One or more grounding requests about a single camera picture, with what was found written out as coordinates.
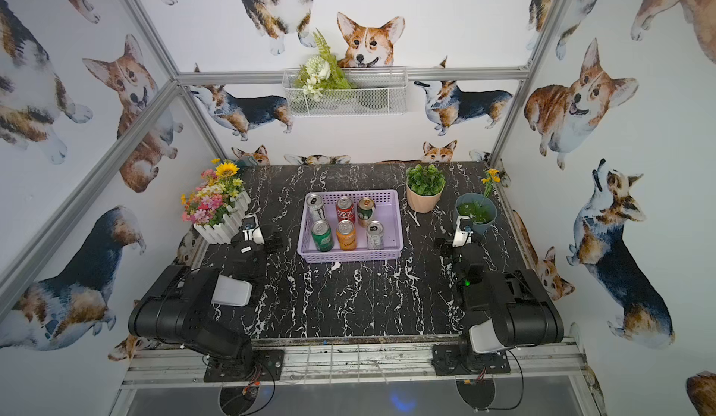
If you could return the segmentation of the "red Coca-Cola can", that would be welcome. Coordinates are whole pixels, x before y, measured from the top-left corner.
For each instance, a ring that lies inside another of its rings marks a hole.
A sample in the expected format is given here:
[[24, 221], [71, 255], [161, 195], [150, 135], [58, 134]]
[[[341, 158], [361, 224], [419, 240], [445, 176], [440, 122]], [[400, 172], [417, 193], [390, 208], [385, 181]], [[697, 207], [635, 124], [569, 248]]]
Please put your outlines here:
[[336, 202], [337, 220], [339, 222], [348, 220], [352, 223], [356, 222], [356, 213], [354, 201], [347, 195], [340, 196]]

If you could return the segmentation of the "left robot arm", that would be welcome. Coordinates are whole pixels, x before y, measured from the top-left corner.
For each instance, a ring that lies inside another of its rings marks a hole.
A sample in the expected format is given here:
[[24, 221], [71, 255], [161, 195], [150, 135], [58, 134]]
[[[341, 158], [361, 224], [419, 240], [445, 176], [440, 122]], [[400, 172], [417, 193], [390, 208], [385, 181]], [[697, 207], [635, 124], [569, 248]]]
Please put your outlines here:
[[217, 306], [246, 307], [266, 279], [268, 256], [283, 249], [286, 238], [255, 216], [242, 220], [221, 266], [167, 267], [134, 307], [131, 335], [184, 346], [204, 354], [212, 367], [233, 367], [247, 374], [255, 367], [249, 336], [210, 315]]

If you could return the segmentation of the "green gold-top beer can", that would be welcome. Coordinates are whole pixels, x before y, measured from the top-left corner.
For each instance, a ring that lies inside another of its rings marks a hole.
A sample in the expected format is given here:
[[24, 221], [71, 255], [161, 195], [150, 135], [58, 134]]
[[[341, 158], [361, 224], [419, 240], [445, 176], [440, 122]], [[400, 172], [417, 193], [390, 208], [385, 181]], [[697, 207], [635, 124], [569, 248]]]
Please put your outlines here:
[[356, 205], [357, 221], [361, 227], [366, 228], [375, 219], [376, 205], [375, 202], [367, 197], [363, 197]]

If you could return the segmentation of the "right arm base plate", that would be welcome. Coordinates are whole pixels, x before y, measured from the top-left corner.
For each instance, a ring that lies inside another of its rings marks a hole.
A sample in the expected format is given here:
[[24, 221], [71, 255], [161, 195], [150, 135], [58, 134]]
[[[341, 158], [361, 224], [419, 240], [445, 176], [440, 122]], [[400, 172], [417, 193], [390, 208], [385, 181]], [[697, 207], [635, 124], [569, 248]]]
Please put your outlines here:
[[510, 363], [505, 351], [476, 354], [464, 345], [436, 344], [432, 361], [437, 376], [508, 374]]

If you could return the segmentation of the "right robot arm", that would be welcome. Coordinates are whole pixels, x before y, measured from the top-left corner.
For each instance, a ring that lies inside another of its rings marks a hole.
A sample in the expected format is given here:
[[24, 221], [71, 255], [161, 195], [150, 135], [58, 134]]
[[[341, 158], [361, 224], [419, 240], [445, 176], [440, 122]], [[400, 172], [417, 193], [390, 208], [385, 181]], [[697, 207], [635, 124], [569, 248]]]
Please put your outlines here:
[[469, 216], [454, 218], [450, 240], [436, 240], [455, 276], [455, 303], [467, 318], [469, 351], [493, 354], [511, 348], [560, 343], [564, 325], [533, 270], [491, 269], [477, 259], [478, 234]]

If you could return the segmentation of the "silver grey drink can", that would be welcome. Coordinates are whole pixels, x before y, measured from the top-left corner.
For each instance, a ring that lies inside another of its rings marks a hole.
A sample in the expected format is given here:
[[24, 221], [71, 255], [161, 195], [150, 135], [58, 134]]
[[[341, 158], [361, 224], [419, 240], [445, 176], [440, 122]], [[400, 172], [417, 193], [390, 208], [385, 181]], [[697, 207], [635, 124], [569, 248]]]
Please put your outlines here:
[[382, 250], [384, 248], [384, 227], [378, 220], [370, 221], [365, 227], [367, 235], [367, 248], [369, 250]]

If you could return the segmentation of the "white Monster energy can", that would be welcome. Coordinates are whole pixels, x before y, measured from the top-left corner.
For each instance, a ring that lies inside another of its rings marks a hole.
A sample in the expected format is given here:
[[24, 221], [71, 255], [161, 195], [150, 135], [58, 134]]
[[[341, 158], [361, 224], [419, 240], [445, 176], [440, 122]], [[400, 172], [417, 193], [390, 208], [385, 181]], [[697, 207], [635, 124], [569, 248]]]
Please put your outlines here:
[[324, 200], [322, 196], [316, 192], [311, 192], [306, 197], [306, 206], [308, 216], [311, 222], [326, 220], [326, 209], [324, 209]]

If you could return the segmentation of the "green Sprite can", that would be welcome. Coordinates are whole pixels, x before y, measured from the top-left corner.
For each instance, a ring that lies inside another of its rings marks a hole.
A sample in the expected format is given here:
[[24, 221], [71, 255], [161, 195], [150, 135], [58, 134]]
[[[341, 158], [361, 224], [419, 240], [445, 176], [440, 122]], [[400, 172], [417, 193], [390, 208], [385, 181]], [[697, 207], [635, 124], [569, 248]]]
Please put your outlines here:
[[311, 227], [311, 238], [316, 249], [321, 253], [330, 252], [334, 248], [333, 232], [326, 220], [318, 220]]

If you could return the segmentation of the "orange soda can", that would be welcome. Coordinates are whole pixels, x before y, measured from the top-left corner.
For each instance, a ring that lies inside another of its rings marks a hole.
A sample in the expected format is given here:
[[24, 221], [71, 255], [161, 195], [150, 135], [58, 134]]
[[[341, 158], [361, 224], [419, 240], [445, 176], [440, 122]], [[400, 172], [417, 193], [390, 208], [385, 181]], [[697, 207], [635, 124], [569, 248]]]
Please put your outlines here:
[[341, 220], [337, 224], [337, 241], [343, 251], [352, 251], [357, 247], [357, 236], [354, 222]]

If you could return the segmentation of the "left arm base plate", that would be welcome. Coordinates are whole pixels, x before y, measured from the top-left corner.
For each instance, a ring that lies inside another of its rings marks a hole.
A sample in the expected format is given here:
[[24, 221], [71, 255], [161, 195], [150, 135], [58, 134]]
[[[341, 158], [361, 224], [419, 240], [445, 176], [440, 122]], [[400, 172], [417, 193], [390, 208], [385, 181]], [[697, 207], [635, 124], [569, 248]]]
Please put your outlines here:
[[221, 359], [206, 356], [203, 382], [261, 382], [281, 378], [285, 350], [270, 349], [252, 352], [246, 358]]

